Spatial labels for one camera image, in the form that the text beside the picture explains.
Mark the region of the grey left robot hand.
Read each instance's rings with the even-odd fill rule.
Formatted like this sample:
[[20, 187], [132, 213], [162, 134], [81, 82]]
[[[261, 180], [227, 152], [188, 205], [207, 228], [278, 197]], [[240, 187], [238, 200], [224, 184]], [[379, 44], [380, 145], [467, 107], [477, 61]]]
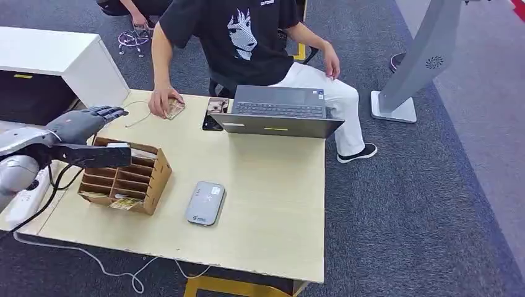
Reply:
[[68, 111], [49, 122], [45, 129], [52, 132], [62, 144], [86, 144], [109, 122], [128, 115], [119, 106], [92, 106]]

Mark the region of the person's right hand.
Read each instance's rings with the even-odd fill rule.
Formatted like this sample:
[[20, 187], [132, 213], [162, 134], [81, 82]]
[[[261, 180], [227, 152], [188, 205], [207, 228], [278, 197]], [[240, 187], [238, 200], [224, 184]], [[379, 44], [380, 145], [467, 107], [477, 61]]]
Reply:
[[173, 119], [185, 106], [183, 97], [171, 85], [154, 87], [149, 101], [152, 114], [163, 119]]

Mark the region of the person's left hand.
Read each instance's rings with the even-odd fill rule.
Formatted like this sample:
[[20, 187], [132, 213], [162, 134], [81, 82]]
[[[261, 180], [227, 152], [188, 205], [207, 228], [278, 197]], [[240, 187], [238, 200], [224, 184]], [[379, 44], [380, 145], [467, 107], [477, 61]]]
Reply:
[[341, 73], [340, 61], [330, 42], [324, 42], [322, 52], [326, 76], [332, 80], [337, 79]]

